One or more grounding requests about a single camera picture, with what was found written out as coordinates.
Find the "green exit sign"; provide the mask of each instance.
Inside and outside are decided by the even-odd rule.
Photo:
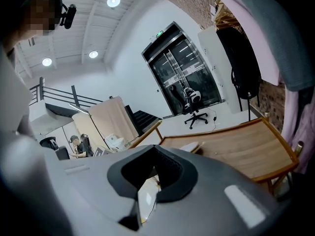
[[[161,30],[158,34],[157,34],[157,38],[160,37],[164,32]]]

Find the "seated person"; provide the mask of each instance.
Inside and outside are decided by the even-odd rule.
[[[93,152],[91,148],[86,148],[82,142],[80,142],[77,136],[70,137],[70,143],[73,144],[74,147],[74,154],[70,154],[70,156],[81,158],[81,157],[92,157]]]

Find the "white ceiling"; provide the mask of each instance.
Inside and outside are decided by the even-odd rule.
[[[98,51],[97,60],[102,60],[109,42],[130,6],[135,0],[121,0],[115,9],[107,5],[107,0],[63,0],[68,7],[77,6],[72,27],[65,29],[58,26],[49,36],[35,37],[35,45],[22,41],[16,48],[17,71],[21,77],[32,77],[38,69],[58,69],[64,58],[72,57],[72,61],[90,62],[89,53]],[[44,58],[51,58],[53,64],[44,67]]]

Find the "white floor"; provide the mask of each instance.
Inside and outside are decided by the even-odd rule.
[[[199,111],[198,114],[207,113],[208,117],[203,116],[203,118],[208,120],[208,124],[205,124],[202,120],[197,120],[192,129],[189,129],[190,121],[184,124],[184,121],[189,119],[191,115],[180,115],[168,119],[162,120],[162,124],[158,127],[162,137],[164,136],[174,136],[174,135],[186,135],[193,133],[210,132],[213,130],[219,130],[223,128],[229,128],[239,125],[243,122],[248,121],[248,110],[232,114],[229,110],[227,103],[221,103],[210,108],[205,108]],[[251,120],[257,117],[253,112],[251,112]],[[153,132],[148,136],[141,145],[158,144],[159,137],[156,132]]]

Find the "brick wall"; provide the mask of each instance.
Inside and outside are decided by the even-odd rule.
[[[210,6],[212,0],[169,0],[190,15],[199,25],[205,29],[212,25]],[[260,108],[256,98],[251,100],[251,105],[261,113],[270,112],[270,122],[282,131],[284,120],[284,85],[278,87],[262,81],[259,92]]]

